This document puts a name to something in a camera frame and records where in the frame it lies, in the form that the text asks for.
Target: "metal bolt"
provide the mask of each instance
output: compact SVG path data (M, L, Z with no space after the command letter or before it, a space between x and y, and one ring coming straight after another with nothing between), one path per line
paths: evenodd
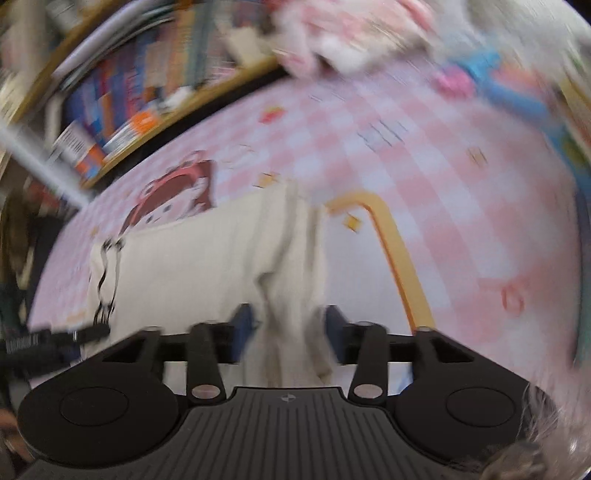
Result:
M196 387L193 387L191 394L195 398L199 398L201 400L211 400L220 394L220 389L215 385L197 385Z
M357 395L359 398L378 398L384 391L381 387L371 384L371 383L363 383L361 385L357 385L353 390L353 393Z

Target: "blue book spine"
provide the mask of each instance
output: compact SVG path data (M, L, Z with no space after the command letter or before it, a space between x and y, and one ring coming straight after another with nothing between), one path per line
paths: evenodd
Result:
M81 125L84 125L86 129L86 119L84 116L84 105L82 104L82 87L78 87L74 90L70 96L66 99L66 107L64 108L64 120L66 126L70 125L74 120L78 120Z
M113 122L116 130L127 120L127 116L125 115L125 69L121 57L120 50L114 52L113 75L109 78L109 88L113 98Z
M100 123L99 104L96 89L96 71L93 71L82 83L82 104L84 105L85 125L90 129L90 133L96 142L105 146L103 137L103 128Z

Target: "bed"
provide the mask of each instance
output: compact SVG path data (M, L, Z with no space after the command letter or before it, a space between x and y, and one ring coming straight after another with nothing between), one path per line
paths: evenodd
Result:
M65 226L30 328L90 320L95 242L296 179L331 213L326 301L350 321L435 327L525 378L567 375L575 183L540 131L484 100L439 96L434 68L410 57L346 80L284 79L195 125ZM391 368L392 388L405 372Z

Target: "round pad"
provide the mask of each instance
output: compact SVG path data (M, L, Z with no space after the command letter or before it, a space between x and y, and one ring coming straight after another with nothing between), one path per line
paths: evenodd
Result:
M18 425L38 455L71 466L112 465L161 443L178 416L175 395L134 364L82 364L32 390Z
M525 380L501 367L477 368L471 363L433 370L403 390L394 403L395 421L416 448L447 463L483 459L490 445L515 441Z

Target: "wooden shelf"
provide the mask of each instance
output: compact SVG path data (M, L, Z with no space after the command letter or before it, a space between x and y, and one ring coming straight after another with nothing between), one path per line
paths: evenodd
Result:
M174 125L180 119L186 117L190 113L194 112L195 110L199 109L203 105L208 104L209 102L215 100L216 98L224 95L225 93L234 90L241 85L250 82L258 77L261 77L274 69L278 66L277 59L275 57L269 57L268 59L263 60L262 62L245 69L238 70L231 78L226 80L225 82L218 83L213 86L204 87L198 90L191 98L185 101L181 106L178 107L174 112L168 113L162 117L161 122L154 127L153 129L149 130L143 136L129 144L126 148L124 148L121 152L114 155L112 158L109 159L108 163L101 169L99 174L84 182L82 186L84 188L91 188L96 183L105 176L105 174L111 171L116 165L124 161L132 152L136 151L139 147L144 145L148 140L154 138L159 133L166 130L168 127Z
M75 26L51 53L45 67L37 75L35 82L25 95L20 107L12 117L12 123L22 120L31 107L39 102L43 94L52 84L52 75L56 68L82 43L82 41L113 13L129 0L102 0L102 2L83 17L82 22Z

